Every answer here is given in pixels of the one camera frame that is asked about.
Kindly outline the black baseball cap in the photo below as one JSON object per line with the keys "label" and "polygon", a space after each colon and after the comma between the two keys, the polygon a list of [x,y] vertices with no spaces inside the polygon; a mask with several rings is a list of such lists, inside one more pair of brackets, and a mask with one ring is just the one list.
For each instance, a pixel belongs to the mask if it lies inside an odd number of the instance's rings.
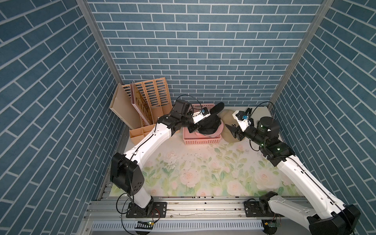
{"label": "black baseball cap", "polygon": [[221,125],[221,118],[218,114],[224,109],[225,104],[223,102],[218,103],[209,110],[210,116],[200,121],[199,128],[197,132],[201,135],[208,137],[216,137],[221,133],[218,131]]}

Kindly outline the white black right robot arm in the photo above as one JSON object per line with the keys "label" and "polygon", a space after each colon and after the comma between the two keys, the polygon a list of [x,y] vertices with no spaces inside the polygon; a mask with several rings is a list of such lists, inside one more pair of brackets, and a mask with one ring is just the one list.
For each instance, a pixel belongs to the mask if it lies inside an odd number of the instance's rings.
{"label": "white black right robot arm", "polygon": [[299,189],[311,204],[303,207],[268,192],[259,198],[262,213],[271,212],[300,224],[313,235],[351,235],[360,218],[355,205],[346,205],[333,195],[303,165],[295,152],[279,139],[279,124],[272,117],[262,117],[254,124],[250,115],[236,111],[237,124],[228,125],[234,138],[256,143],[266,160],[277,167]]}

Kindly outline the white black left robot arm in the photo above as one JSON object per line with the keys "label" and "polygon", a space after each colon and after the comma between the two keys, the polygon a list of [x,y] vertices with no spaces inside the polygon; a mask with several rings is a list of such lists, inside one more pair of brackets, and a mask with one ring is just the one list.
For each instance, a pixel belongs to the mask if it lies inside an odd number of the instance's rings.
{"label": "white black left robot arm", "polygon": [[142,169],[145,163],[160,145],[182,127],[186,127],[191,133],[200,128],[216,131],[220,125],[217,114],[224,106],[224,103],[220,102],[211,109],[202,107],[199,110],[193,108],[188,101],[176,100],[170,113],[158,118],[154,129],[144,139],[127,152],[117,153],[112,157],[110,181],[132,199],[133,205],[149,214],[154,199],[144,188]]}

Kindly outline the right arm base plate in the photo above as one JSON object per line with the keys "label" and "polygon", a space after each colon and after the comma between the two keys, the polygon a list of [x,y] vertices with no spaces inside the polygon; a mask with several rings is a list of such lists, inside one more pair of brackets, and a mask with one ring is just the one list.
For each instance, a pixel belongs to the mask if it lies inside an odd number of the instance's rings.
{"label": "right arm base plate", "polygon": [[243,204],[246,217],[273,217],[274,215],[276,215],[278,218],[284,217],[283,215],[274,214],[270,211],[263,212],[259,206],[259,201],[256,201],[255,199],[244,201]]}

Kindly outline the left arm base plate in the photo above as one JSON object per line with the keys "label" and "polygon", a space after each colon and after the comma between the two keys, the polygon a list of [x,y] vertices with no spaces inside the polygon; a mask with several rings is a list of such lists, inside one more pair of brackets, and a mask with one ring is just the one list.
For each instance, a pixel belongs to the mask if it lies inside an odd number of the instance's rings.
{"label": "left arm base plate", "polygon": [[129,205],[126,213],[127,218],[165,218],[166,217],[166,202],[151,201],[145,208],[141,208],[137,204]]}

